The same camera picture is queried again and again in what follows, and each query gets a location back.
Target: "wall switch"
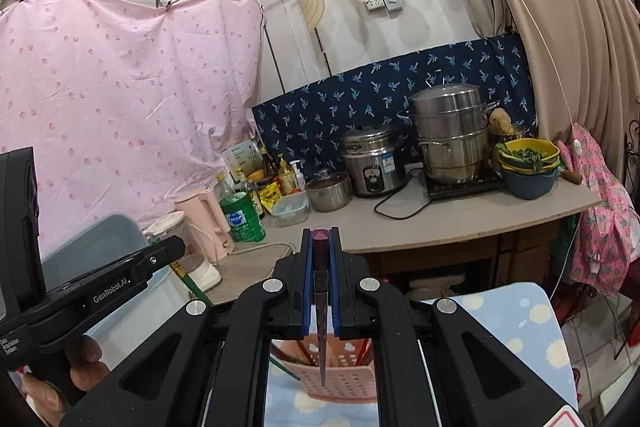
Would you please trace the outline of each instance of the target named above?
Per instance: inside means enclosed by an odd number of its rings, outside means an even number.
[[[385,2],[386,10],[391,12],[400,11],[402,9],[402,0],[383,0]]]
[[[384,7],[385,2],[383,0],[369,0],[369,2],[367,2],[367,10],[369,11],[377,10],[378,8]]]

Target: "pot lid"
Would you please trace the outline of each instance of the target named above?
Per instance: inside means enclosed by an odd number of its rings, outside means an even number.
[[[428,87],[409,98],[415,114],[466,109],[482,103],[478,86],[442,84]]]
[[[143,233],[148,235],[162,235],[163,233],[171,230],[172,228],[180,225],[184,221],[184,211],[178,210],[171,214],[158,217]]]
[[[354,129],[348,130],[342,135],[342,142],[345,146],[362,144],[372,140],[380,140],[393,136],[396,128],[386,124],[358,125]]]
[[[321,190],[322,188],[333,187],[348,179],[349,175],[346,172],[329,172],[329,169],[321,169],[315,178],[306,182],[305,190]]]

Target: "tiled floor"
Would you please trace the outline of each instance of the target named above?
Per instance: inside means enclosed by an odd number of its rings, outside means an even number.
[[[628,317],[630,303],[624,296],[605,299],[598,295],[562,327],[569,359],[572,366],[580,370],[578,392],[583,395],[580,406],[599,397],[632,363],[640,362],[640,346],[625,346],[618,359],[613,360],[622,345],[617,323]]]

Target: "blue bowl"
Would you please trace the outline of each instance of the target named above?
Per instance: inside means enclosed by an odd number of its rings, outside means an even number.
[[[507,190],[523,200],[535,200],[544,196],[558,177],[558,168],[542,174],[520,174],[501,169],[502,181]]]

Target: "blue gripper pad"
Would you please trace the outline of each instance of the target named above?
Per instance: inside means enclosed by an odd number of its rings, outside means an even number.
[[[331,302],[331,318],[334,322],[334,335],[340,337],[340,291],[338,288],[338,271],[335,258],[334,232],[329,231],[329,295]]]
[[[313,241],[311,240],[311,232],[309,232],[308,246],[306,248],[306,264],[305,264],[305,286],[302,294],[302,331],[305,336],[309,334],[309,326],[311,324],[311,295],[314,293],[313,282],[313,258],[312,248]]]

